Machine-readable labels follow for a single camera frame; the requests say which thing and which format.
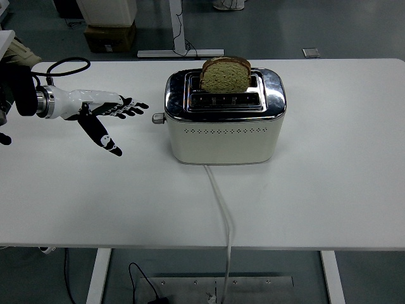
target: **power cord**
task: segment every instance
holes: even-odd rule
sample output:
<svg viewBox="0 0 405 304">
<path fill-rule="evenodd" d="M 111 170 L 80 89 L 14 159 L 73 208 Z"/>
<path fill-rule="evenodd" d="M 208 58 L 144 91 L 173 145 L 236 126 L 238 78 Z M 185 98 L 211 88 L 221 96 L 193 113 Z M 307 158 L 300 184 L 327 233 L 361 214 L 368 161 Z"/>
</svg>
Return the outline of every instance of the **power cord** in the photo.
<svg viewBox="0 0 405 304">
<path fill-rule="evenodd" d="M 71 70 L 63 73 L 51 73 L 51 71 L 56 68 L 57 66 L 61 65 L 62 63 L 69 62 L 69 61 L 83 61 L 86 63 L 85 66 L 82 66 L 81 68 L 77 68 L 76 70 Z M 52 64 L 47 70 L 46 73 L 39 73 L 39 72 L 31 72 L 31 75 L 33 78 L 37 81 L 37 85 L 40 85 L 38 76 L 43 76 L 46 77 L 46 82 L 48 85 L 53 84 L 52 77 L 62 77 L 62 76 L 68 76 L 72 74 L 76 74 L 79 72 L 83 72 L 84 70 L 88 69 L 90 67 L 91 63 L 88 59 L 83 58 L 83 57 L 68 57 L 62 60 L 57 61 L 56 63 Z"/>
<path fill-rule="evenodd" d="M 227 266 L 225 268 L 225 280 L 223 283 L 223 292 L 222 292 L 222 297 L 221 297 L 221 304 L 224 304 L 225 302 L 225 297 L 227 295 L 228 291 L 228 279 L 229 279 L 229 272 L 230 272 L 230 255 L 231 255 L 231 250 L 232 250 L 232 239 L 234 238 L 234 228 L 232 226 L 232 220 L 228 211 L 228 208 L 225 204 L 225 200 L 222 197 L 220 188 L 218 187 L 218 184 L 215 181 L 214 175 L 211 171 L 211 168 L 209 166 L 204 165 L 204 169 L 208 174 L 209 181 L 211 182 L 211 185 L 213 187 L 216 200 L 218 202 L 218 205 L 220 206 L 220 210 L 222 213 L 222 217 L 224 218 L 225 221 L 225 228 L 227 231 Z"/>
<path fill-rule="evenodd" d="M 132 283 L 132 303 L 135 304 L 135 283 L 134 283 L 134 279 L 132 278 L 132 273 L 131 273 L 131 265 L 135 265 L 139 271 L 141 272 L 141 274 L 144 276 L 145 280 L 149 283 L 149 285 L 152 287 L 154 294 L 156 296 L 156 299 L 154 301 L 149 302 L 148 304 L 169 304 L 169 301 L 167 298 L 160 298 L 158 293 L 156 292 L 156 289 L 154 288 L 154 286 L 152 285 L 152 283 L 150 282 L 150 280 L 147 278 L 147 276 L 145 275 L 145 273 L 142 271 L 142 269 L 139 267 L 138 264 L 136 264 L 135 262 L 131 262 L 128 266 L 128 272 L 129 272 L 129 276 L 131 278 L 131 283 Z"/>
<path fill-rule="evenodd" d="M 175 53 L 175 54 L 177 54 L 177 55 L 179 55 L 181 57 L 186 57 L 187 54 L 189 53 L 189 51 L 191 50 L 191 48 L 193 48 L 196 51 L 196 58 L 198 58 L 196 48 L 187 39 L 184 39 L 184 41 L 186 42 L 185 43 L 185 49 L 187 51 L 185 54 L 180 54 L 180 53 L 176 52 L 176 50 L 175 50 L 175 40 L 176 40 L 177 37 L 180 37 L 180 35 L 182 34 L 182 27 L 183 27 L 183 24 L 180 21 L 180 16 L 183 15 L 183 0 L 181 1 L 181 3 L 182 3 L 182 10 L 181 10 L 180 14 L 176 14 L 178 22 L 180 24 L 180 31 L 178 32 L 178 35 L 173 38 L 173 48 L 171 50 L 173 51 L 173 53 Z"/>
<path fill-rule="evenodd" d="M 68 20 L 66 20 L 66 18 L 64 18 L 64 19 L 65 19 L 66 25 L 68 26 L 69 29 L 73 29 L 77 25 L 85 23 L 85 21 L 68 22 Z"/>
<path fill-rule="evenodd" d="M 65 248 L 65 265 L 63 267 L 63 275 L 65 277 L 66 290 L 68 291 L 69 299 L 73 304 L 76 304 L 75 300 L 70 293 L 70 282 L 69 282 L 69 248 Z"/>
</svg>

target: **white furniture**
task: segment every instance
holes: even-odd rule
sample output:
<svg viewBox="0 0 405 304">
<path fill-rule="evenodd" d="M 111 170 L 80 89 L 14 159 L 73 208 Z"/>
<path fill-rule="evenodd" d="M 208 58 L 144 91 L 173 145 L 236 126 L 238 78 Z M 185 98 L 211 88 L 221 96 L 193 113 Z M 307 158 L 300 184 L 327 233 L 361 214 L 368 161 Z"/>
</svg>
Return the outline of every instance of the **white furniture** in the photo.
<svg viewBox="0 0 405 304">
<path fill-rule="evenodd" d="M 13 30 L 0 30 L 0 59 L 7 51 L 11 41 L 13 41 L 15 33 Z"/>
<path fill-rule="evenodd" d="M 9 3 L 8 0 L 0 0 L 0 20 L 1 20 L 1 17 L 3 15 L 3 13 L 6 11 L 9 4 L 10 3 Z"/>
<path fill-rule="evenodd" d="M 251 64 L 279 74 L 287 113 L 270 161 L 212 167 L 234 225 L 232 246 L 405 249 L 405 63 Z M 64 90 L 115 91 L 150 106 L 125 120 L 101 117 L 123 150 L 121 158 L 96 146 L 76 122 L 20 117 L 13 108 L 0 128 L 13 139 L 0 146 L 0 245 L 226 246 L 204 169 L 176 161 L 167 126 L 151 122 L 153 113 L 163 111 L 167 78 L 201 66 L 200 61 L 94 62 L 80 74 L 55 79 Z"/>
<path fill-rule="evenodd" d="M 137 14 L 136 0 L 76 0 L 87 25 L 130 27 Z"/>
</svg>

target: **toaster slot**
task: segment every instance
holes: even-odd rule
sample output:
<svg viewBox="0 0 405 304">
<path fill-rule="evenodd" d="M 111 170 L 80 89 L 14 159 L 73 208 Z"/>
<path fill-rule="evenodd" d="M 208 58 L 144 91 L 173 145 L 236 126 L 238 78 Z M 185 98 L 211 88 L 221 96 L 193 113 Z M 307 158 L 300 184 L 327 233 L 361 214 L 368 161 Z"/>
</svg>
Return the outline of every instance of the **toaster slot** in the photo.
<svg viewBox="0 0 405 304">
<path fill-rule="evenodd" d="M 258 93 L 210 94 L 195 93 L 190 96 L 189 110 L 261 110 Z"/>
<path fill-rule="evenodd" d="M 250 87 L 258 87 L 258 76 L 255 73 L 251 74 L 251 85 Z M 200 77 L 192 76 L 190 77 L 190 89 L 191 91 L 201 91 L 200 89 Z"/>
</svg>

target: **toaster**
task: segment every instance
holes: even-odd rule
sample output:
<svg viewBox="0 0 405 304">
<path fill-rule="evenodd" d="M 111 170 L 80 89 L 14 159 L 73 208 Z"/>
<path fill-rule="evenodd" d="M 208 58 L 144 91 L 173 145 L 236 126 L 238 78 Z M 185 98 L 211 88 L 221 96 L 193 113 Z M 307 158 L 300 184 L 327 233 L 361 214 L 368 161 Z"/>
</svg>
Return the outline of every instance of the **toaster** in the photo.
<svg viewBox="0 0 405 304">
<path fill-rule="evenodd" d="M 208 93 L 200 88 L 201 69 L 182 70 L 167 80 L 165 112 L 173 155 L 182 163 L 231 165 L 268 160 L 275 150 L 287 109 L 280 77 L 251 69 L 245 92 Z"/>
</svg>

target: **table leg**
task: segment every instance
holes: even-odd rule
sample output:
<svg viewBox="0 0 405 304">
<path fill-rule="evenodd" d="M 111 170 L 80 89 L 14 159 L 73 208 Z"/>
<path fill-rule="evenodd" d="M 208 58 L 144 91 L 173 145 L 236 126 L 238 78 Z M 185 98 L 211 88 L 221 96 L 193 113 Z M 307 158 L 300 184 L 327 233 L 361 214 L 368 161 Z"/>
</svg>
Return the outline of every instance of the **table leg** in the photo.
<svg viewBox="0 0 405 304">
<path fill-rule="evenodd" d="M 184 23 L 182 16 L 181 0 L 169 0 L 171 27 L 173 29 L 173 50 L 154 50 L 154 51 L 138 51 L 140 58 L 157 58 L 157 57 L 218 57 L 224 55 L 223 49 L 185 49 L 184 39 Z"/>
<path fill-rule="evenodd" d="M 86 304 L 101 304 L 110 255 L 111 248 L 99 248 L 97 250 Z"/>
<path fill-rule="evenodd" d="M 335 252 L 321 251 L 321 258 L 330 304 L 345 304 Z"/>
</svg>

